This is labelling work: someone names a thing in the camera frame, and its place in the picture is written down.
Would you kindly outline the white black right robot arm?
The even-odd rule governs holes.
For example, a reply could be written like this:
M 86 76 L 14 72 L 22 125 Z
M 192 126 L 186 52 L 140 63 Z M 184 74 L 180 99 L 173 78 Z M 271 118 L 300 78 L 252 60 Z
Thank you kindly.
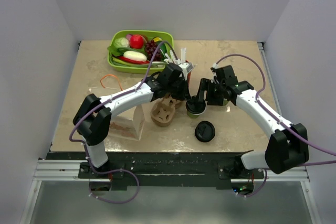
M 231 65 L 213 65 L 213 79 L 200 81 L 196 96 L 187 103 L 189 113 L 199 115 L 207 105 L 222 106 L 229 101 L 247 113 L 269 138 L 264 152 L 248 151 L 235 157 L 233 176 L 246 178 L 253 169 L 266 168 L 280 174 L 309 160 L 308 144 L 300 140 L 307 136 L 301 124 L 292 124 L 273 110 L 247 81 L 238 81 Z

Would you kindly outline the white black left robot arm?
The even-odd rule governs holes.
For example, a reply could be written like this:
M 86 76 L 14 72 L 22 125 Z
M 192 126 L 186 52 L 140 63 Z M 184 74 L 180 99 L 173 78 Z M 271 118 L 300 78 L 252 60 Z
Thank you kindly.
M 128 89 L 100 98 L 95 94 L 85 97 L 73 119 L 74 128 L 69 139 L 75 141 L 72 138 L 74 132 L 82 136 L 79 142 L 84 144 L 93 175 L 103 178 L 109 171 L 103 141 L 109 133 L 111 119 L 124 111 L 150 103 L 167 94 L 176 100 L 189 100 L 191 96 L 188 89 L 188 75 L 193 69 L 194 66 L 190 62 L 179 65 L 170 63 L 161 72 L 146 74 L 141 82 Z

